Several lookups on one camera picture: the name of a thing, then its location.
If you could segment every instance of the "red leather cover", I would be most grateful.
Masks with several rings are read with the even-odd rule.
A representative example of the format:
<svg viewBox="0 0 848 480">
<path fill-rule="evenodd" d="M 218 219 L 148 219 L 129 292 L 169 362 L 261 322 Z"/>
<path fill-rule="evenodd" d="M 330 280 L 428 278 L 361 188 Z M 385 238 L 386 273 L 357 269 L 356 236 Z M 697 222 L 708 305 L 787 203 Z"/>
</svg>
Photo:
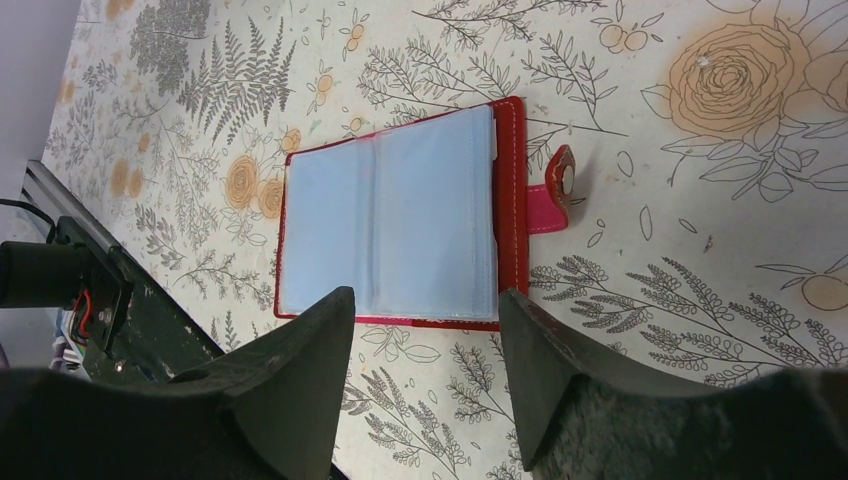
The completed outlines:
<svg viewBox="0 0 848 480">
<path fill-rule="evenodd" d="M 524 102 L 519 97 L 507 97 L 489 103 L 497 126 L 498 156 L 494 162 L 492 175 L 492 202 L 495 239 L 498 245 L 498 291 L 516 288 L 527 294 L 530 276 L 528 232 L 527 232 L 527 165 L 525 144 L 527 139 L 527 123 L 524 114 Z M 440 117 L 450 112 L 434 115 L 418 120 L 424 122 L 430 118 Z M 359 137 L 368 138 L 375 133 Z M 357 138 L 342 140 L 311 150 L 333 147 L 345 142 L 356 141 Z M 291 153 L 286 157 L 286 165 L 291 164 L 292 156 L 302 152 Z M 274 315 L 278 318 L 294 318 L 295 315 L 283 314 L 280 305 L 280 273 L 282 271 L 282 254 L 286 232 L 286 196 L 283 196 L 282 214 L 280 215 L 279 245 L 277 248 L 276 288 L 274 291 Z M 357 322 L 384 323 L 393 325 L 410 325 L 415 327 L 453 328 L 464 330 L 498 331 L 497 322 L 459 321 L 459 320 L 421 320 L 397 318 L 373 318 Z"/>
</svg>

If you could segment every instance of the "floral tablecloth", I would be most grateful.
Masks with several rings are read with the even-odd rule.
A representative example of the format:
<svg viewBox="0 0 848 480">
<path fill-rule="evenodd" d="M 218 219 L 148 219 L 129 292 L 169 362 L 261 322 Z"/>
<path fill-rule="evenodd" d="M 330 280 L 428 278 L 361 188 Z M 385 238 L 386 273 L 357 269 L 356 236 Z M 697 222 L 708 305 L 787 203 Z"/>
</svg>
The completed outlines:
<svg viewBox="0 0 848 480">
<path fill-rule="evenodd" d="M 578 160 L 531 298 L 730 387 L 848 363 L 848 3 L 84 0 L 44 163 L 226 350 L 280 323 L 287 153 L 507 95 Z M 519 478 L 497 334 L 356 327 L 353 478 Z"/>
</svg>

